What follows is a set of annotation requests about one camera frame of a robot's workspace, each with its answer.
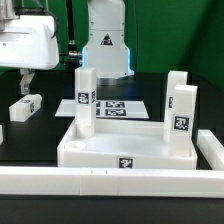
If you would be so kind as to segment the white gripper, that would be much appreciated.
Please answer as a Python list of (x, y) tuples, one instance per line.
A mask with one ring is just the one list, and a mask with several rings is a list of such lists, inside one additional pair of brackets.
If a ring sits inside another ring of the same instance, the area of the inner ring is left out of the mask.
[(59, 63), (55, 24), (52, 16), (21, 15), (5, 22), (0, 31), (0, 67), (21, 69), (21, 94), (30, 92), (33, 69), (48, 70)]

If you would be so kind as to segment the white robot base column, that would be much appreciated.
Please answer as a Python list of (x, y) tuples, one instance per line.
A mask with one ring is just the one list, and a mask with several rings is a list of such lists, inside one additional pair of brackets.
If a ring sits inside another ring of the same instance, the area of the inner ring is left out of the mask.
[(100, 79), (119, 79), (134, 74), (130, 50), (124, 41), (123, 0), (87, 0), (88, 42), (82, 49), (82, 66), (97, 70)]

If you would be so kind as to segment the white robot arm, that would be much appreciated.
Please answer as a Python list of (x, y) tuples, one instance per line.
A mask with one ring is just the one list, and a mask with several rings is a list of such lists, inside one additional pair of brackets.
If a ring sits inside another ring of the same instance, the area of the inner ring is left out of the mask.
[(0, 0), (0, 67), (20, 69), (23, 95), (30, 92), (36, 70), (53, 69), (59, 63), (57, 18), (33, 1), (36, 8)]

